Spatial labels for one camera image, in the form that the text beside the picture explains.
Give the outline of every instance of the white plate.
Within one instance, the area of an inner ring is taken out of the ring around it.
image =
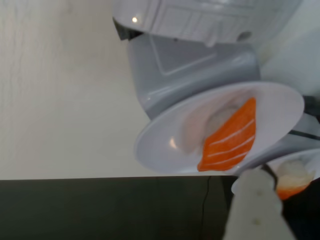
[[[320,178],[320,148],[298,151],[286,156],[282,156],[268,162],[267,165],[272,169],[272,171],[276,172],[280,164],[292,160],[302,160],[308,173],[315,171],[313,180]],[[236,180],[231,186],[231,192],[233,194],[236,194],[237,184],[238,180]]]
[[[179,174],[198,172],[202,158],[200,151],[186,154],[182,150],[183,126],[190,115],[200,111],[198,129],[204,128],[202,119],[208,118],[235,98],[256,98],[256,136],[246,158],[233,169],[246,163],[247,158],[270,147],[285,136],[299,121],[304,100],[294,89],[272,82],[246,82],[215,88],[167,109],[146,126],[138,136],[134,151],[136,159],[146,168],[159,173]]]

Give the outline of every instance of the orange fish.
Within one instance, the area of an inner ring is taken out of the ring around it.
[[[199,172],[226,171],[249,153],[256,137],[256,99],[250,98],[203,146]]]
[[[279,198],[281,200],[287,200],[288,198],[290,198],[291,196],[294,196],[296,194],[301,193],[303,190],[305,190],[309,184],[306,184],[304,186],[299,186],[299,187],[293,187],[293,188],[281,188],[281,187],[277,187],[276,188],[276,193],[278,194]]]

